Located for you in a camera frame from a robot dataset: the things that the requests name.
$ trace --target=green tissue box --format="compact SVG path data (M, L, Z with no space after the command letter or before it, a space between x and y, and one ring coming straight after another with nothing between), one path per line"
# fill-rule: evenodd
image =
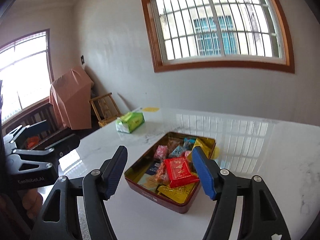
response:
M116 120L118 132L132 133L144 123L143 113L129 112Z

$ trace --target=blue candy wrapper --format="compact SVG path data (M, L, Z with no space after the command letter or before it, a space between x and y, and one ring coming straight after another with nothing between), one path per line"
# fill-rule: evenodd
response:
M187 140L188 140L190 143L192 143L192 144L195 144L195 142L196 142L196 139L191 139L191 138L185 137L185 138L183 139L183 143L185 143Z
M182 153L184 153L187 149L185 147L182 146L177 146L177 148L175 148L172 153L169 154L168 158L177 158L177 157L181 157Z
M195 140L193 139L187 139L187 140L183 140L183 147L185 147L187 150L192 150L193 145L195 144Z

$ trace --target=pink candy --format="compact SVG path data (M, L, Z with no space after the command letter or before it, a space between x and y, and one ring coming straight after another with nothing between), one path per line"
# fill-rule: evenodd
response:
M185 151L184 156L187 158L192 151Z
M165 158L167 158L167 154L168 154L167 145L159 145L153 157L155 159L164 160Z

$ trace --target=red tin box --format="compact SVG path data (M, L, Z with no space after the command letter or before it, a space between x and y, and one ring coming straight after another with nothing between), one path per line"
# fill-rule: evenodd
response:
M195 186L193 187L192 191L189 193L188 198L183 204L176 203L175 201L171 200L170 198L166 197L165 195L158 195L158 191L156 193L147 190L146 188L138 185L138 181L143 176L145 171L148 169L148 167L151 165L151 163L154 161L153 155L158 147L158 145L167 145L169 139L177 139L180 140L181 143L183 142L183 139L192 138L192 139L201 139L206 143L206 145L211 149L209 157L211 158L213 150L216 145L215 139L211 138L204 138L200 136L191 136L188 134L182 134L182 133L175 133L175 132L169 132L166 135L164 135L159 141L157 141L149 150L147 150L127 171L124 173L124 177L126 181L128 182L130 188L132 188L134 191L140 193L141 195L145 196L146 198L158 203L159 205L162 205L166 208L169 208L175 212L178 213L186 213L190 206L192 205L194 199L196 198L196 195L198 194L200 190L200 182L197 182Z

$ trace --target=covered furniture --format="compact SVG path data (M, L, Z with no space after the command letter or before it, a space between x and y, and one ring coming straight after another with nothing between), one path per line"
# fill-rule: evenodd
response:
M91 128L90 93L93 82L82 67L70 69L52 82L50 103L59 127Z

